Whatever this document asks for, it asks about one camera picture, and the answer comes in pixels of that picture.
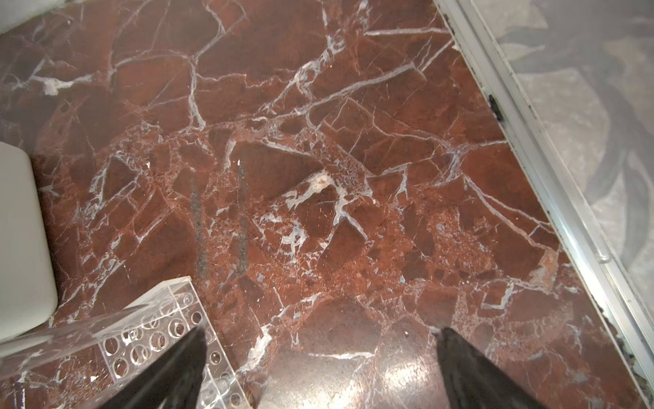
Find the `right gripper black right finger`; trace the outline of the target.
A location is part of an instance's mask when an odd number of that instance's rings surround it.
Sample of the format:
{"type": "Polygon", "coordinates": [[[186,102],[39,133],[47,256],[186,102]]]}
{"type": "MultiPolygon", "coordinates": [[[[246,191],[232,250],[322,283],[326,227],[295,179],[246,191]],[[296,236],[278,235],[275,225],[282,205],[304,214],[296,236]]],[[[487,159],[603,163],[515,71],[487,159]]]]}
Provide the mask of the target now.
{"type": "Polygon", "coordinates": [[[435,337],[450,407],[544,407],[454,329],[445,327],[435,337]]]}

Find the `white plastic storage bin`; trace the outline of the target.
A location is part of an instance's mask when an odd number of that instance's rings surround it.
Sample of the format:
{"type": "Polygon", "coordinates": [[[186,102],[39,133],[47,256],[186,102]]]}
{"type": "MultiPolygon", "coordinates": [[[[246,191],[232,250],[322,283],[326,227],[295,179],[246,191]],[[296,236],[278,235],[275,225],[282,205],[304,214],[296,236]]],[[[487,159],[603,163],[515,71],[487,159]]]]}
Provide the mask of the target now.
{"type": "Polygon", "coordinates": [[[1,144],[1,339],[46,322],[58,294],[28,155],[1,144]]]}

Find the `clear acrylic test tube rack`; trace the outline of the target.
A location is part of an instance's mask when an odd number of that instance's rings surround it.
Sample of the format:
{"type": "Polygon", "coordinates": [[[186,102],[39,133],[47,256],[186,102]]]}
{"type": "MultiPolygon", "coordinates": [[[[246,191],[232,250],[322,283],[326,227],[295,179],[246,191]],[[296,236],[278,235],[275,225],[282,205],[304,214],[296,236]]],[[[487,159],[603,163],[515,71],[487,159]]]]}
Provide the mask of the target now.
{"type": "Polygon", "coordinates": [[[190,277],[162,281],[117,313],[16,337],[1,344],[1,380],[25,381],[29,373],[80,360],[90,364],[77,392],[62,408],[98,408],[143,373],[187,333],[204,330],[207,344],[199,408],[248,408],[236,371],[190,277]]]}

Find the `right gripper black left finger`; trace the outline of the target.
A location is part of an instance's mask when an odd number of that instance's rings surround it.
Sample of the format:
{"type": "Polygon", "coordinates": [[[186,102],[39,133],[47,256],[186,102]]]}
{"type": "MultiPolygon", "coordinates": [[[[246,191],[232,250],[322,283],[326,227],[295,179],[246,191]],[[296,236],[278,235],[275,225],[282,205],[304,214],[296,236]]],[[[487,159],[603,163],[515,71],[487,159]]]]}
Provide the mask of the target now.
{"type": "Polygon", "coordinates": [[[195,327],[131,380],[104,408],[194,408],[204,378],[205,330],[195,327]]]}

